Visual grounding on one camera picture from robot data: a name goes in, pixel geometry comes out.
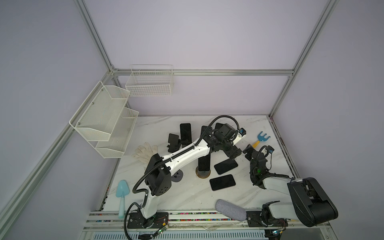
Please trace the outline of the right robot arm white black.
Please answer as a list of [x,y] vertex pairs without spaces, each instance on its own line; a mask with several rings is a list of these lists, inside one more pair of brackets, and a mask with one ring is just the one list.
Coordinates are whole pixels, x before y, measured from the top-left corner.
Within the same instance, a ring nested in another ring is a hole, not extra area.
[[269,227],[278,221],[296,220],[306,227],[313,227],[337,219],[339,212],[336,206],[315,178],[296,179],[270,172],[267,157],[273,151],[271,146],[263,146],[257,151],[252,145],[247,145],[243,150],[245,158],[250,162],[252,184],[291,198],[290,202],[272,201],[263,204],[260,224]]

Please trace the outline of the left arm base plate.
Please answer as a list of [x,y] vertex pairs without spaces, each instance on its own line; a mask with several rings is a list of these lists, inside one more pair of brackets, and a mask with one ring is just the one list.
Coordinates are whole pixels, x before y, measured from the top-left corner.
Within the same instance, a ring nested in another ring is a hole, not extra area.
[[154,216],[146,219],[141,212],[131,213],[127,221],[128,229],[160,229],[168,223],[169,214],[157,212]]

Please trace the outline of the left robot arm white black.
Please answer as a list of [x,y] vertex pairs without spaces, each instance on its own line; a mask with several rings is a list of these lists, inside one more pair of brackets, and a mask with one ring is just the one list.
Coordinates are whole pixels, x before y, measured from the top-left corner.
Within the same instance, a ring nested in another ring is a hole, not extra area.
[[236,144],[246,134],[234,117],[221,115],[204,128],[196,141],[169,155],[160,156],[148,143],[139,146],[133,157],[148,163],[144,175],[132,189],[134,194],[145,194],[141,205],[134,203],[139,214],[147,220],[157,213],[160,196],[171,188],[172,176],[184,166],[213,152],[223,151],[230,159],[241,155]]

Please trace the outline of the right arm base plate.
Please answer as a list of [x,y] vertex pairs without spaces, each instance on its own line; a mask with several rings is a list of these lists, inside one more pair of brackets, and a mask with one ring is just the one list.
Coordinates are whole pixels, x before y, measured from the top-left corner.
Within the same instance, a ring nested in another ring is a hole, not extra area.
[[246,211],[247,222],[249,227],[287,227],[286,219],[277,219],[271,213],[265,210],[261,211]]

